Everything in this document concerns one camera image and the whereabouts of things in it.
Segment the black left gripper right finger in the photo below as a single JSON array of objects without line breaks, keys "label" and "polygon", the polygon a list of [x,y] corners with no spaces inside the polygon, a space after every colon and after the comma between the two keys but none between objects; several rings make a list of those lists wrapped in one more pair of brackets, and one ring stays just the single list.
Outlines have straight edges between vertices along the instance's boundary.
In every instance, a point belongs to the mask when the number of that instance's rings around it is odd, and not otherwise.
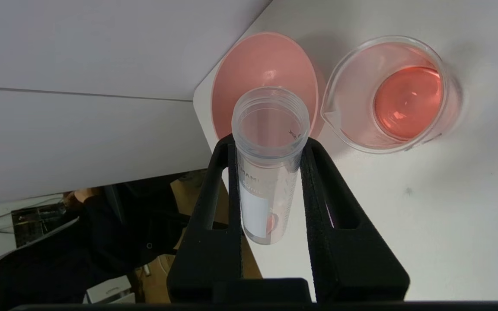
[{"label": "black left gripper right finger", "polygon": [[301,176],[316,300],[403,301],[409,274],[315,139],[303,148]]}]

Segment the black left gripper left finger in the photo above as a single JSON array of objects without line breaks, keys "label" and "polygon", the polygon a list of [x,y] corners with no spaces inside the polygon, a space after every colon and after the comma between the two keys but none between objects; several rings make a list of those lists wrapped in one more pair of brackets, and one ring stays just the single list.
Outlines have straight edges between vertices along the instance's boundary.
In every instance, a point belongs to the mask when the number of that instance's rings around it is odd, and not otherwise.
[{"label": "black left gripper left finger", "polygon": [[[214,229],[223,171],[228,173],[228,225]],[[206,303],[215,285],[243,276],[241,211],[236,146],[232,135],[217,142],[184,238],[167,276],[172,303]]]}]

